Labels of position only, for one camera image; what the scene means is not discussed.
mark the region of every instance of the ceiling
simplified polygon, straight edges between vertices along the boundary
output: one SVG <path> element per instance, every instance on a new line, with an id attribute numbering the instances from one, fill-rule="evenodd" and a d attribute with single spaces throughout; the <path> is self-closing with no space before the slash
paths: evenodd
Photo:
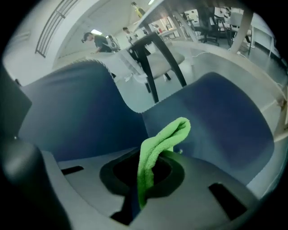
<path id="1" fill-rule="evenodd" d="M 123 27 L 131 25 L 139 20 L 131 2 L 147 11 L 152 5 L 150 0 L 100 0 L 90 9 L 92 13 L 83 19 L 89 29 L 96 29 L 104 35 L 115 35 Z"/>

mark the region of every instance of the ceiling light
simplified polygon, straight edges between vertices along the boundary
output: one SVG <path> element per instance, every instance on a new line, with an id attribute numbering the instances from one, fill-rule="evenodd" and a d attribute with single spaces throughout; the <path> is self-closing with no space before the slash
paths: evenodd
<path id="1" fill-rule="evenodd" d="M 151 5 L 154 2 L 154 0 L 150 0 L 148 5 Z"/>
<path id="2" fill-rule="evenodd" d="M 92 33 L 92 34 L 97 34 L 97 35 L 101 35 L 101 34 L 102 34 L 100 31 L 98 31 L 98 30 L 96 30 L 96 29 L 93 29 L 93 30 L 91 31 L 91 33 Z"/>

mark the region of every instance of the black slot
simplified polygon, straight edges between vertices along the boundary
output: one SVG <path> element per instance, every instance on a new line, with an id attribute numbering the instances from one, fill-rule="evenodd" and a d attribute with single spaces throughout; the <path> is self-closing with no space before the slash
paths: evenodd
<path id="1" fill-rule="evenodd" d="M 82 166 L 74 166 L 74 167 L 71 167 L 71 168 L 62 169 L 61 172 L 63 173 L 63 175 L 68 175 L 68 174 L 71 174 L 71 173 L 76 173 L 76 172 L 81 171 L 83 169 L 84 168 Z"/>
<path id="2" fill-rule="evenodd" d="M 215 183 L 209 186 L 216 200 L 226 212 L 230 220 L 234 220 L 247 211 L 247 208 L 223 184 Z"/>

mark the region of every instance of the green microfiber cloth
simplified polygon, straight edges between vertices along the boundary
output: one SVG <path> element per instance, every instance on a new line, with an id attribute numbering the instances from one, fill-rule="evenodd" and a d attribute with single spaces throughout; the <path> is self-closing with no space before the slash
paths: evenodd
<path id="1" fill-rule="evenodd" d="M 173 146 L 183 141 L 190 131 L 191 125 L 187 118 L 179 117 L 168 124 L 155 137 L 143 141 L 137 172 L 137 189 L 140 208 L 145 204 L 145 192 L 154 185 L 154 167 L 158 155 L 164 150 L 172 150 Z"/>

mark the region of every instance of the dark blue fabric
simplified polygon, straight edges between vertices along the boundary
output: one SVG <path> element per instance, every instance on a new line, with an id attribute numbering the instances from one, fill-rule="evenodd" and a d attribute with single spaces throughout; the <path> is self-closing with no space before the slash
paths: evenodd
<path id="1" fill-rule="evenodd" d="M 141 114 L 123 101 L 108 70 L 80 62 L 22 87 L 32 101 L 19 137 L 57 161 L 88 158 L 140 146 Z"/>
<path id="2" fill-rule="evenodd" d="M 190 120 L 191 131 L 175 150 L 206 160 L 244 184 L 272 156 L 273 136 L 261 112 L 217 73 L 206 74 L 143 113 L 150 137 L 181 116 Z"/>

